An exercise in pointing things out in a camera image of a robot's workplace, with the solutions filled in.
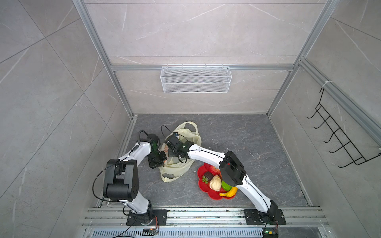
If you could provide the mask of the red pink fake apple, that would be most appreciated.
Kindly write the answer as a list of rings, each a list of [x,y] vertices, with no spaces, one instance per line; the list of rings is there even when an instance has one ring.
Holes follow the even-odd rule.
[[[212,173],[214,176],[220,175],[220,170],[215,166],[209,166],[208,171]]]

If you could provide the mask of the yellow plastic bag fruit print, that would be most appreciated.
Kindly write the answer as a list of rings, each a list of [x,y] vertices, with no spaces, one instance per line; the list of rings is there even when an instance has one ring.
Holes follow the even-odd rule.
[[[190,121],[184,122],[180,124],[174,132],[179,134],[177,138],[182,143],[188,140],[198,146],[201,146],[202,140],[196,123]],[[194,160],[191,159],[182,158],[179,160],[178,157],[173,155],[173,151],[169,149],[165,143],[162,143],[159,150],[164,151],[167,157],[164,165],[159,168],[163,182],[172,182],[177,180],[179,177],[184,175],[194,163]]]

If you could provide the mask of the red flower shaped plate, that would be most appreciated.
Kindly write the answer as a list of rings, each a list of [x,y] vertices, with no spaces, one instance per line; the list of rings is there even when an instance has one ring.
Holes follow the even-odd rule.
[[[219,192],[217,191],[214,191],[212,189],[209,188],[209,183],[208,184],[205,184],[202,182],[202,176],[204,175],[205,172],[208,172],[208,168],[209,168],[210,164],[206,164],[204,163],[201,167],[199,167],[198,171],[197,171],[197,175],[198,175],[198,178],[199,178],[199,181],[198,181],[198,186],[199,188],[203,191],[203,192],[206,192],[208,194],[208,196],[213,199],[213,200],[221,200],[221,199],[233,199],[234,197],[221,197],[219,195],[219,193],[227,193],[226,191],[224,191],[222,188],[220,189]]]

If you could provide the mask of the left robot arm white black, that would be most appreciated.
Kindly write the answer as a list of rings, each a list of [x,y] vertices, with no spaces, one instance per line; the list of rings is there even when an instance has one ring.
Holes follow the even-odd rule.
[[[103,184],[103,198],[95,194],[92,184],[93,196],[100,200],[107,199],[121,203],[130,209],[129,216],[135,218],[135,223],[149,225],[154,221],[152,203],[139,192],[138,165],[147,158],[152,168],[159,167],[166,160],[165,152],[159,151],[160,140],[144,140],[137,142],[134,147],[118,159],[107,162]]]

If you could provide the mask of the yellow fake banana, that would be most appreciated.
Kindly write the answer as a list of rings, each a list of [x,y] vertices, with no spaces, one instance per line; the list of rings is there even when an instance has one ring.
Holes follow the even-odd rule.
[[[232,187],[227,193],[219,193],[221,197],[234,197],[238,191],[237,187]]]

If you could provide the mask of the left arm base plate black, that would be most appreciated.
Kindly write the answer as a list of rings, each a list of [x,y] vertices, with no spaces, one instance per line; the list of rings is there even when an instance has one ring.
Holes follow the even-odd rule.
[[[165,226],[167,222],[168,210],[148,210],[144,214],[136,214],[132,211],[129,212],[126,225],[127,226]]]

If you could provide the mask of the green fake leaf vegetable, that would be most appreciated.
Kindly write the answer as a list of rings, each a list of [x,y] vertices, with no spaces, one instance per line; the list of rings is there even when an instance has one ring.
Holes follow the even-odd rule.
[[[225,181],[222,181],[221,182],[221,188],[224,191],[229,192],[232,189],[232,186],[228,185]]]

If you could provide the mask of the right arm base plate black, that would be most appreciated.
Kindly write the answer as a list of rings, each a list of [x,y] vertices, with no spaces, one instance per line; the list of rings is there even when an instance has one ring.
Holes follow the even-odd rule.
[[[269,213],[260,212],[257,209],[245,209],[244,217],[247,225],[286,225],[283,211],[280,209]]]

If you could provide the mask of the dark brown fake fruit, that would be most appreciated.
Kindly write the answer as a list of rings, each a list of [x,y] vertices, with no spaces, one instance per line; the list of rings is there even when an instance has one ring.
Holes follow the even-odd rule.
[[[211,172],[205,172],[201,179],[203,183],[208,184],[213,177],[214,175]]]

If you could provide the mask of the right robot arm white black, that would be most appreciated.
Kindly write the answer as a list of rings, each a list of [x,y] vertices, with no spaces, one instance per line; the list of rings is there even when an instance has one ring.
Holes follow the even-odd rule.
[[[232,151],[211,151],[190,141],[181,142],[174,135],[169,136],[165,144],[177,157],[199,160],[218,168],[225,182],[239,189],[253,203],[264,222],[275,222],[278,206],[253,184],[243,164]]]

